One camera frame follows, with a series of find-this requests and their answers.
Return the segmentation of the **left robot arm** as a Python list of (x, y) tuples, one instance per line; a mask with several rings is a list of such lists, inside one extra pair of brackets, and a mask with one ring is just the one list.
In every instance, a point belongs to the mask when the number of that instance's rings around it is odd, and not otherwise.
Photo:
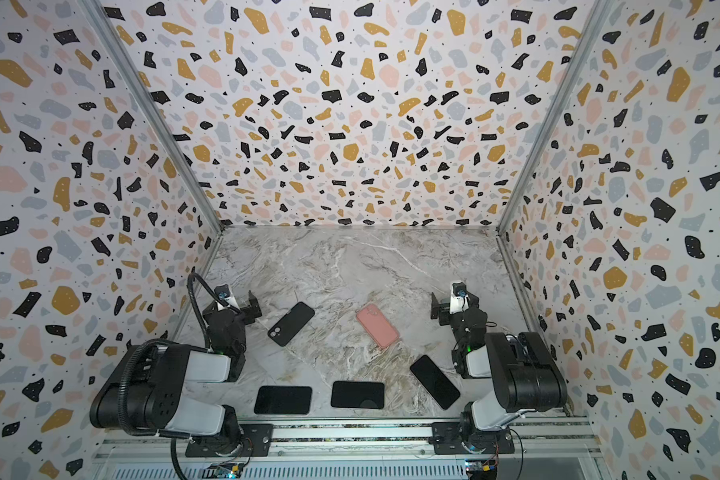
[(131, 346), (95, 396), (90, 423), (134, 437), (186, 439), (188, 456), (249, 455), (253, 440), (229, 405), (196, 400), (188, 384), (230, 385), (246, 363), (246, 327), (262, 316), (257, 297), (240, 305), (228, 286), (201, 311), (210, 346), (166, 339)]

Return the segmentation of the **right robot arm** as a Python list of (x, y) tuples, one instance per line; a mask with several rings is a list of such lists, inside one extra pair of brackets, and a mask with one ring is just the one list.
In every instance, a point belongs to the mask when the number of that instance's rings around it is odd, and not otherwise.
[(567, 402), (566, 382), (542, 337), (535, 332), (493, 332), (495, 324), (465, 284), (454, 283), (447, 301), (432, 296), (430, 317), (454, 335), (455, 372), (465, 380), (492, 382), (491, 392), (467, 403), (456, 431), (439, 434), (436, 444), (461, 446), (475, 454), (501, 453), (500, 441), (511, 441), (512, 422)]

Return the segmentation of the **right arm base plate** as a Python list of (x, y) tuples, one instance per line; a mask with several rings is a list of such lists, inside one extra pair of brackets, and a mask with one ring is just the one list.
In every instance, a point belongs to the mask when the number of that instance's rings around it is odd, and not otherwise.
[(508, 429), (481, 431), (462, 422), (434, 422), (428, 441), (436, 455), (505, 455), (515, 452)]

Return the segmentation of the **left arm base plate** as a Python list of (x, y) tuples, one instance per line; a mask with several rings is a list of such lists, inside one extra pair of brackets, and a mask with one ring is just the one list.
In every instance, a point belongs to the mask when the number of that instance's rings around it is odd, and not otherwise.
[(221, 432), (214, 436), (196, 437), (187, 445), (185, 456), (219, 460), (266, 457), (273, 430), (274, 425), (270, 423), (244, 423), (233, 428), (231, 434)]

